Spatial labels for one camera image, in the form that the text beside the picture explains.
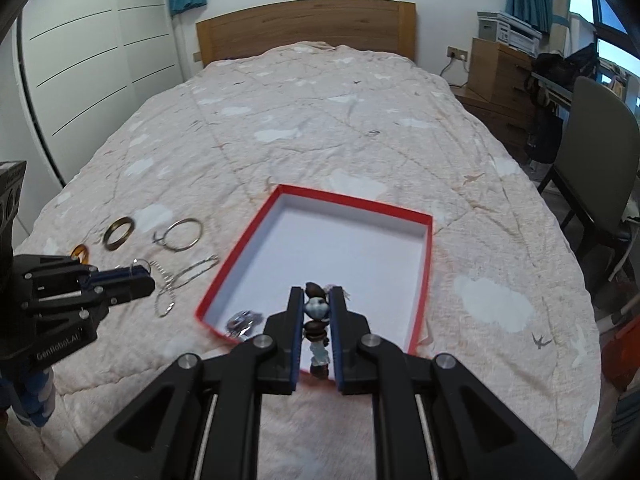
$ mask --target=orange ring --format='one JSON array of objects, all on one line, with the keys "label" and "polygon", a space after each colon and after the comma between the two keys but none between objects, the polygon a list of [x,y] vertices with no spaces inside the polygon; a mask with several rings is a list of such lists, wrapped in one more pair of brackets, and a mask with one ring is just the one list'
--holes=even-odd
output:
[{"label": "orange ring", "polygon": [[76,245],[73,251],[71,251],[71,257],[80,260],[80,263],[86,265],[89,263],[89,247],[85,244]]}]

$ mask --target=wooden cabinet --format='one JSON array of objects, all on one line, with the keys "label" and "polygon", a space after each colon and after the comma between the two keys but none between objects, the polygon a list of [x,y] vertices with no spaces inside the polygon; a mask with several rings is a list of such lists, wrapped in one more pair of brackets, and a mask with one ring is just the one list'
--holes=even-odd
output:
[{"label": "wooden cabinet", "polygon": [[527,129],[535,108],[524,82],[532,58],[504,44],[475,38],[466,88],[452,87],[467,111],[480,119],[519,162],[527,155]]}]

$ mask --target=metal screw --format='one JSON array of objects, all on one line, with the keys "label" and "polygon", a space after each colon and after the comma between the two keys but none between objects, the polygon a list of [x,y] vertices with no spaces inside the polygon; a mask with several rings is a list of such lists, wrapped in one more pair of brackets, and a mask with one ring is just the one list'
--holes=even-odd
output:
[{"label": "metal screw", "polygon": [[365,334],[364,336],[362,336],[360,341],[362,342],[362,344],[364,346],[368,346],[369,348],[373,348],[375,346],[378,346],[380,344],[380,342],[382,341],[382,339],[380,338],[380,336],[378,334]]},{"label": "metal screw", "polygon": [[185,370],[193,368],[196,364],[198,364],[198,356],[196,354],[182,354],[178,358],[178,366]]},{"label": "metal screw", "polygon": [[268,348],[273,343],[273,338],[270,335],[260,334],[254,337],[254,345],[258,348]]},{"label": "metal screw", "polygon": [[451,370],[457,361],[451,354],[440,354],[436,357],[436,364],[443,370]]}]

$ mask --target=wooden headboard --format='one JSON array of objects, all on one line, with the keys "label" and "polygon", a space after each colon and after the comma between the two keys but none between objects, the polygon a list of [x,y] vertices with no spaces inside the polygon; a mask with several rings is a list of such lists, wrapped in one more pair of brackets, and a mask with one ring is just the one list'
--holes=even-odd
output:
[{"label": "wooden headboard", "polygon": [[415,57],[415,4],[393,0],[282,2],[204,20],[196,30],[204,66],[297,41]]}]

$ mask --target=brown bangle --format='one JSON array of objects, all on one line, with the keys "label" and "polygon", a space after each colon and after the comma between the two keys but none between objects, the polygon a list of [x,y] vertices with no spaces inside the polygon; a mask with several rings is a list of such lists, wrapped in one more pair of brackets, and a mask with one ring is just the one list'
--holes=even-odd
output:
[{"label": "brown bangle", "polygon": [[89,263],[89,247],[87,247],[85,244],[76,245],[74,250],[71,251],[71,257],[76,260],[80,260],[80,263],[83,265],[88,264]]},{"label": "brown bangle", "polygon": [[[121,227],[121,226],[127,225],[127,224],[129,225],[129,229],[127,229],[127,232],[124,233],[116,241],[110,242],[109,238],[114,233],[114,231],[118,227]],[[107,228],[107,231],[104,233],[104,236],[102,237],[102,243],[104,244],[104,247],[108,251],[115,251],[118,247],[120,247],[124,242],[127,241],[127,238],[129,238],[129,236],[131,236],[131,233],[133,232],[133,229],[135,229],[135,228],[136,228],[136,223],[133,221],[133,218],[131,218],[129,216],[123,216],[122,218],[118,218],[113,224],[111,224]]]}]

